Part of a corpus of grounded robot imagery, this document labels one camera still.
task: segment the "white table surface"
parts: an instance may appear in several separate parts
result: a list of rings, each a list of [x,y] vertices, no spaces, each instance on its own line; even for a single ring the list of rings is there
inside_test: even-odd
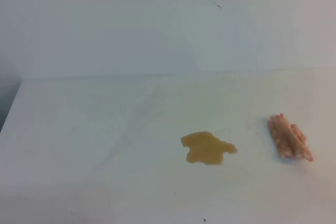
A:
[[[25,81],[0,134],[0,222],[336,223],[335,80],[311,69]],[[265,118],[280,112],[314,162],[277,157]],[[180,138],[197,131],[238,153],[189,164]]]

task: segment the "white wall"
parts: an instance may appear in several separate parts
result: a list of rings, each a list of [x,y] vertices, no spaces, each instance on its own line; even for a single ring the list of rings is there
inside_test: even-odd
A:
[[[335,0],[0,0],[23,78],[336,65]]]

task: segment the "spill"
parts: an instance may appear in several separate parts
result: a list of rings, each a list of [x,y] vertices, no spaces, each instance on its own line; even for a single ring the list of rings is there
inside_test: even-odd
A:
[[[216,138],[208,131],[195,132],[181,138],[183,147],[189,147],[186,160],[191,163],[205,165],[221,165],[223,153],[237,153],[234,144],[226,143]]]

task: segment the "pink food piece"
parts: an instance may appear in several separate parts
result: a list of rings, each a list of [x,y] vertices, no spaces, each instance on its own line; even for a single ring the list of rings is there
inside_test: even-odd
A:
[[[271,116],[268,128],[281,158],[313,160],[306,146],[307,137],[296,124],[290,124],[283,114]]]

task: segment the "stain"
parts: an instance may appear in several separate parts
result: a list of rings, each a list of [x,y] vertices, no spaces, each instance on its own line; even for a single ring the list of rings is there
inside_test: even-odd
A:
[[[253,128],[253,124],[250,123],[250,122],[247,122],[247,123],[246,123],[246,130],[247,130],[247,131],[250,131],[250,130],[252,130],[252,128]]]
[[[148,123],[152,122],[152,121],[155,121],[155,120],[157,120],[157,119],[159,119],[163,116],[164,116],[163,111],[156,112],[154,115],[150,116],[150,118],[148,119]]]
[[[32,150],[24,150],[23,154],[25,157],[30,158],[34,155],[34,152]]]
[[[232,134],[233,130],[231,128],[228,128],[228,127],[224,127],[222,128],[218,133],[224,133],[224,132],[227,132],[229,134]]]
[[[221,165],[224,152],[237,153],[234,144],[226,143],[216,138],[208,131],[195,132],[181,138],[183,147],[189,147],[186,160],[205,165]]]

